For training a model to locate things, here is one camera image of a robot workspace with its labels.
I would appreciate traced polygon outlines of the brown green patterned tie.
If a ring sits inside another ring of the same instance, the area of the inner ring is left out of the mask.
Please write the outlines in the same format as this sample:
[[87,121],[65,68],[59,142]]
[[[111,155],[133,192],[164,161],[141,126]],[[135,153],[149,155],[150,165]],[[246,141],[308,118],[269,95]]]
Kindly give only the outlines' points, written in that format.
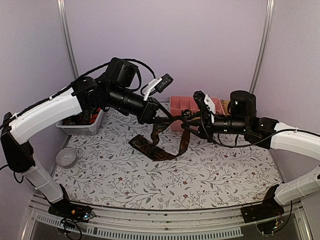
[[160,141],[159,134],[166,130],[173,122],[182,121],[182,116],[174,116],[173,120],[166,120],[160,123],[154,123],[150,138],[152,141],[147,140],[143,135],[138,134],[129,141],[129,144],[151,159],[154,162],[173,160],[183,155],[187,150],[190,143],[190,131],[184,130],[179,143],[179,151],[177,154],[171,154],[158,146]]

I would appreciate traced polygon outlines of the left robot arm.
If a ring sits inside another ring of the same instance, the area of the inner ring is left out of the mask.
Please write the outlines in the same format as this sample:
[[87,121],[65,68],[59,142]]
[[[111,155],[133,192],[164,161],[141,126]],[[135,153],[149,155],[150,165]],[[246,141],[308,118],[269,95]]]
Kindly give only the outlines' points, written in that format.
[[158,117],[163,106],[150,96],[162,92],[172,82],[169,74],[154,77],[142,95],[131,88],[134,78],[141,76],[140,61],[114,57],[104,64],[105,72],[92,78],[85,73],[54,95],[25,108],[19,113],[7,113],[1,125],[0,141],[8,167],[21,174],[40,191],[54,215],[88,221],[94,216],[89,206],[70,202],[65,188],[55,182],[35,158],[29,139],[47,127],[93,108],[110,107],[123,115],[134,115],[140,124],[158,124],[173,120],[167,112]]

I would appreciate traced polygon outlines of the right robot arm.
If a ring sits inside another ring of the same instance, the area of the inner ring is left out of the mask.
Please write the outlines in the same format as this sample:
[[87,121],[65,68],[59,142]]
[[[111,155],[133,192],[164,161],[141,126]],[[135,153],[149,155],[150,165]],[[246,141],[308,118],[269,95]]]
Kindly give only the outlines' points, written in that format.
[[[196,91],[193,99],[199,111],[190,116],[183,111],[181,127],[201,139],[216,143],[214,134],[242,135],[248,147],[286,150],[316,160],[320,158],[318,133],[289,126],[276,119],[257,117],[256,96],[252,93],[244,90],[231,92],[228,115],[216,114],[213,102],[202,91]],[[243,207],[241,214],[246,223],[280,216],[284,213],[285,204],[319,190],[320,168],[317,166],[292,181],[271,186],[261,203]]]

